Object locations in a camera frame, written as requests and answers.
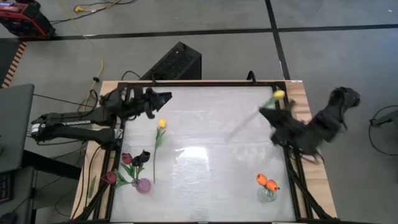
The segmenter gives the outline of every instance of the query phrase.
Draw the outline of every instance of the pink flower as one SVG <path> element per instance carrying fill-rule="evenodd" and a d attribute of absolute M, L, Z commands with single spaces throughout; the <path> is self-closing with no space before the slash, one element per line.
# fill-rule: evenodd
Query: pink flower
<path fill-rule="evenodd" d="M 129 165 L 132 162 L 132 156 L 130 153 L 122 153 L 122 161 L 125 165 Z"/>
<path fill-rule="evenodd" d="M 103 181 L 105 181 L 106 183 L 108 183 L 108 184 L 114 184 L 114 183 L 116 183 L 116 180 L 118 179 L 118 176 L 116 175 L 116 173 L 114 171 L 108 171 L 106 173 L 106 175 L 101 177 L 101 179 Z"/>

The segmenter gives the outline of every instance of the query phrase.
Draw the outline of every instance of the small vase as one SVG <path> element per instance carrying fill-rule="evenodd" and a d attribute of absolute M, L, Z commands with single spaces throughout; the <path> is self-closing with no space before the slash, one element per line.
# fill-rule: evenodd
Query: small vase
<path fill-rule="evenodd" d="M 276 199 L 276 192 L 261 187 L 257 192 L 260 202 L 273 202 Z"/>
<path fill-rule="evenodd" d="M 132 183 L 132 186 L 142 194 L 148 193 L 150 190 L 150 181 L 147 178 L 141 178 L 137 183 Z"/>

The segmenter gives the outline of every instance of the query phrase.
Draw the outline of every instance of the yellow flower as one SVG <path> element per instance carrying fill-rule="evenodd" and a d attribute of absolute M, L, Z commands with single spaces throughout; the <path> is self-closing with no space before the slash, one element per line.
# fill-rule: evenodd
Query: yellow flower
<path fill-rule="evenodd" d="M 278 100 L 282 100 L 285 96 L 285 92 L 283 90 L 277 90 L 274 93 L 274 98 Z"/>
<path fill-rule="evenodd" d="M 160 128 L 166 128 L 166 120 L 165 119 L 160 119 L 159 120 L 159 127 Z"/>

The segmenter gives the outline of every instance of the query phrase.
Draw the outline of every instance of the yellow cable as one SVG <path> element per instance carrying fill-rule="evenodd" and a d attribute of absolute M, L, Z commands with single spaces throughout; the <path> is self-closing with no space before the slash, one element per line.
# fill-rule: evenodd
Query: yellow cable
<path fill-rule="evenodd" d="M 116 4 L 117 2 L 119 2 L 119 1 L 120 1 L 120 0 L 115 1 L 115 2 L 112 4 L 112 6 L 115 5 L 115 4 Z M 80 29 L 79 25 L 78 25 L 78 24 L 76 23 L 76 21 L 72 18 L 72 16 L 71 16 L 70 13 L 68 12 L 68 10 L 66 10 L 66 7 L 65 7 L 63 1 L 62 1 L 62 0 L 59 0 L 58 3 L 59 3 L 59 5 L 60 5 L 60 7 L 62 8 L 62 10 L 64 11 L 64 13 L 65 13 L 65 14 L 69 17 L 69 19 L 75 24 L 75 26 L 76 26 L 76 28 L 78 29 L 80 35 L 81 35 L 82 37 L 84 37 L 86 40 L 88 40 L 88 41 L 90 42 L 90 44 L 93 46 L 93 48 L 97 50 L 98 55 L 99 55 L 99 60 L 101 61 L 101 68 L 100 68 L 100 70 L 99 70 L 99 72 L 98 72 L 98 74 L 97 74 L 97 76 L 96 76 L 96 78 L 99 78 L 99 77 L 101 76 L 103 70 L 104 70 L 104 60 L 103 60 L 103 56 L 102 56 L 101 50 L 94 44 L 94 42 L 93 42 L 92 40 L 90 40 L 89 38 L 87 38 L 87 36 L 85 36 L 85 35 L 83 34 L 83 31 Z M 95 83 L 96 83 L 96 82 L 94 81 L 93 84 L 91 85 L 91 88 L 90 88 L 90 90 L 89 90 L 89 92 L 88 92 L 88 95 L 87 95 L 86 100 L 85 100 L 84 105 L 83 105 L 83 111 L 86 110 L 86 105 L 87 105 L 88 99 L 90 98 L 90 91 L 91 91 L 92 89 L 94 89 Z"/>
<path fill-rule="evenodd" d="M 96 9 L 85 9 L 83 8 L 81 5 L 77 5 L 75 6 L 75 12 L 92 12 L 92 11 L 97 11 L 97 10 L 102 10 L 102 9 L 107 9 L 109 7 L 114 6 L 115 4 L 117 4 L 120 0 L 116 0 L 114 3 L 107 5 L 105 7 L 101 7 L 101 8 L 96 8 Z"/>

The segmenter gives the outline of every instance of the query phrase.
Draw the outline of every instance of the red equipment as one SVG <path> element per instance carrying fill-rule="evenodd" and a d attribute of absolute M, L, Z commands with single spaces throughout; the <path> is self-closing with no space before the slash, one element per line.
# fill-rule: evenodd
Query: red equipment
<path fill-rule="evenodd" d="M 51 39 L 55 33 L 49 20 L 32 4 L 0 2 L 0 23 L 23 38 Z"/>

